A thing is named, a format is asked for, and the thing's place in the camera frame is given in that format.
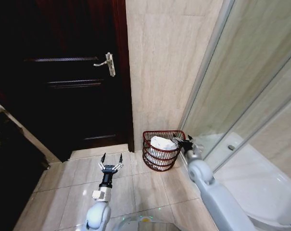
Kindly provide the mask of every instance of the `shower enclosure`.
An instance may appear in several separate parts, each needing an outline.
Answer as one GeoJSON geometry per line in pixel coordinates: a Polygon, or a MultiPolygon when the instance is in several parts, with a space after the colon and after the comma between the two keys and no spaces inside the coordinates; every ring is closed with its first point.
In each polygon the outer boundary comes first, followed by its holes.
{"type": "Polygon", "coordinates": [[[259,230],[291,230],[291,0],[225,0],[182,119],[259,230]]]}

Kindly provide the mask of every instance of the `white tissue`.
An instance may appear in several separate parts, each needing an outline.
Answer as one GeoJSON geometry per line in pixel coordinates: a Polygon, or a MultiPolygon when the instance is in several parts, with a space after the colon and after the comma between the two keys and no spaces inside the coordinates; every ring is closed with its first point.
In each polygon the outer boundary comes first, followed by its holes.
{"type": "MultiPolygon", "coordinates": [[[[153,136],[151,138],[151,146],[158,148],[160,150],[167,150],[167,151],[175,150],[177,148],[177,145],[173,143],[171,140],[165,139],[159,136],[153,136]]],[[[152,156],[155,156],[161,159],[166,159],[166,155],[167,155],[165,153],[154,150],[152,147],[150,148],[150,153],[152,156]]],[[[158,164],[158,165],[164,164],[162,160],[151,160],[151,161],[153,161],[155,164],[158,164]]]]}
{"type": "Polygon", "coordinates": [[[169,139],[165,139],[159,136],[153,136],[151,138],[151,146],[161,149],[161,150],[174,150],[177,148],[177,145],[169,139]]]}

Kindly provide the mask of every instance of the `tiled floor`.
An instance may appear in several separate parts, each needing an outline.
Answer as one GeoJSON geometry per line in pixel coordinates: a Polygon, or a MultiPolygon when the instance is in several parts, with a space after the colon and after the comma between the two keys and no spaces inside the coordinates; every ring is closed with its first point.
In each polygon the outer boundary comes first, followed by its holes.
{"type": "MultiPolygon", "coordinates": [[[[106,156],[115,164],[120,154],[106,156]]],[[[167,172],[155,172],[142,160],[142,153],[123,153],[123,168],[114,176],[107,230],[127,216],[154,216],[175,222],[190,231],[216,231],[199,193],[177,161],[167,172]]],[[[51,165],[41,177],[15,231],[80,231],[87,210],[94,204],[102,173],[101,156],[71,159],[51,165]]]]}

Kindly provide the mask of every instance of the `beige floor tile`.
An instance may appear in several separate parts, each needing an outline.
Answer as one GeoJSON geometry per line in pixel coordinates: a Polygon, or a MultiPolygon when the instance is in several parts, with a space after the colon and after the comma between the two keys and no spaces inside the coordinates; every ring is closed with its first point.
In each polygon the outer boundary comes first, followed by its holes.
{"type": "Polygon", "coordinates": [[[31,195],[31,197],[30,197],[30,199],[28,200],[28,202],[27,202],[27,204],[26,204],[24,210],[22,211],[22,214],[20,215],[20,217],[19,217],[19,219],[18,219],[18,221],[17,221],[17,223],[16,223],[16,225],[15,225],[13,231],[19,231],[19,230],[21,230],[21,224],[22,224],[22,222],[24,221],[24,219],[25,219],[26,216],[27,216],[27,213],[28,213],[28,211],[29,211],[29,208],[30,208],[31,204],[32,204],[33,201],[34,201],[34,197],[35,197],[35,195],[36,195],[36,193],[33,193],[33,194],[31,195]]]}
{"type": "Polygon", "coordinates": [[[128,145],[126,143],[113,145],[113,146],[107,146],[107,147],[76,150],[72,152],[70,158],[79,159],[79,158],[103,155],[104,153],[113,154],[113,153],[123,153],[123,152],[128,152],[128,145]]]}
{"type": "MultiPolygon", "coordinates": [[[[98,190],[100,181],[71,187],[60,228],[83,224],[88,209],[95,203],[91,197],[98,190]]],[[[111,217],[134,213],[136,211],[132,176],[114,179],[112,182],[111,217]]]]}
{"type": "Polygon", "coordinates": [[[144,217],[152,216],[153,220],[174,223],[173,213],[171,210],[171,206],[169,205],[138,212],[137,215],[144,217]]]}
{"type": "Polygon", "coordinates": [[[133,175],[146,173],[146,172],[153,172],[153,170],[147,167],[146,164],[144,163],[142,159],[142,151],[131,153],[130,159],[131,159],[131,168],[132,168],[133,175]]]}
{"type": "Polygon", "coordinates": [[[60,229],[84,223],[88,209],[95,203],[92,192],[98,189],[98,185],[99,182],[94,182],[71,187],[60,229]]]}
{"type": "Polygon", "coordinates": [[[201,199],[171,205],[175,222],[189,231],[217,231],[201,199]]]}
{"type": "MultiPolygon", "coordinates": [[[[130,164],[130,152],[122,153],[123,155],[123,167],[113,176],[114,179],[130,176],[131,164],[130,164]]],[[[120,160],[121,153],[106,155],[105,165],[116,165],[120,160]]],[[[95,181],[101,181],[103,173],[98,166],[102,156],[95,156],[90,158],[84,158],[78,160],[77,170],[73,180],[73,185],[90,183],[95,181]]]]}
{"type": "Polygon", "coordinates": [[[36,185],[35,189],[33,190],[34,193],[38,192],[46,174],[47,174],[48,170],[43,171],[43,174],[41,175],[41,177],[39,178],[38,184],[36,185]]]}
{"type": "Polygon", "coordinates": [[[133,175],[137,211],[168,205],[160,173],[149,172],[133,175]]]}
{"type": "Polygon", "coordinates": [[[199,198],[196,185],[181,167],[161,173],[165,191],[171,204],[199,198]]]}
{"type": "Polygon", "coordinates": [[[114,179],[112,182],[111,217],[135,213],[136,204],[132,176],[114,179]]]}
{"type": "Polygon", "coordinates": [[[22,231],[53,231],[60,225],[69,187],[37,192],[25,219],[21,222],[22,231]]]}
{"type": "Polygon", "coordinates": [[[71,186],[73,183],[77,161],[52,164],[38,191],[71,186]]]}

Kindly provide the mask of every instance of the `door threshold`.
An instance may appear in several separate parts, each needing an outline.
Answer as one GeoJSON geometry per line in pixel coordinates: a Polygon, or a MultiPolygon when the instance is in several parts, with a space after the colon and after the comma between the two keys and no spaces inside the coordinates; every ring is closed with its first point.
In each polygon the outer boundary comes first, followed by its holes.
{"type": "Polygon", "coordinates": [[[99,148],[76,150],[72,152],[70,159],[80,159],[80,158],[86,158],[86,157],[91,157],[91,156],[99,156],[99,155],[103,155],[104,153],[113,154],[113,153],[123,153],[123,152],[128,152],[127,143],[106,146],[106,147],[99,147],[99,148]]]}

